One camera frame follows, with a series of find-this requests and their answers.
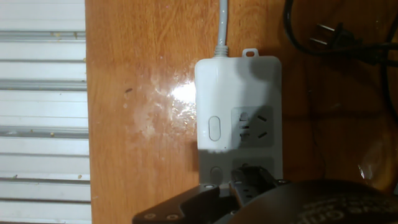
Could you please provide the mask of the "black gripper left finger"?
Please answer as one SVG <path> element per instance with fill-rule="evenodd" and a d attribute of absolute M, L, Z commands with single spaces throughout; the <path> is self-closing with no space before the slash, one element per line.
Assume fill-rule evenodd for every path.
<path fill-rule="evenodd" d="M 261 166 L 241 166 L 229 183 L 201 184 L 136 214 L 132 223 L 227 223 L 256 197 L 288 183 Z"/>

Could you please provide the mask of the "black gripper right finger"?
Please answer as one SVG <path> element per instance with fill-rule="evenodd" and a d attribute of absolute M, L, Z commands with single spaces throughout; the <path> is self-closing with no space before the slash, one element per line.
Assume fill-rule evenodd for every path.
<path fill-rule="evenodd" d="M 356 182 L 307 180 L 253 198 L 227 223 L 397 223 L 397 198 Z"/>

